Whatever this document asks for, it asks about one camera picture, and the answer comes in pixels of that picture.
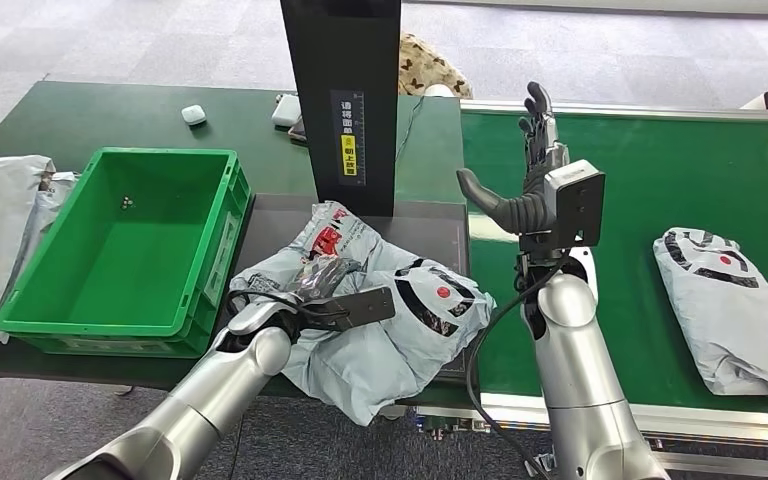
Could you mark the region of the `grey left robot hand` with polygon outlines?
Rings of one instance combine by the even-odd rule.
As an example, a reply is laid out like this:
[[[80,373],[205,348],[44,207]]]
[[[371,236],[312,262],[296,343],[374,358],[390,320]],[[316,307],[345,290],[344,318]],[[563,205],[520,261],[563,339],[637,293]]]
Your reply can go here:
[[[360,268],[361,264],[350,258],[320,255],[302,265],[287,290],[302,302],[329,298],[347,275]]]

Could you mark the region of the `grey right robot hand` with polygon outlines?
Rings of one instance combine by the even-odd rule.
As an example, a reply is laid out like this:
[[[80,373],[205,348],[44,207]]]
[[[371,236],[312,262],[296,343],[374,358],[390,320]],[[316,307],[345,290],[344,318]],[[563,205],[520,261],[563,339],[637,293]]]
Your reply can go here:
[[[467,168],[456,171],[464,197],[502,230],[518,235],[548,230],[553,220],[548,213],[544,192],[544,177],[550,171],[569,163],[567,147],[559,141],[557,122],[551,99],[536,81],[527,85],[524,106],[526,116],[518,120],[524,140],[526,174],[522,193],[503,198],[484,187]]]

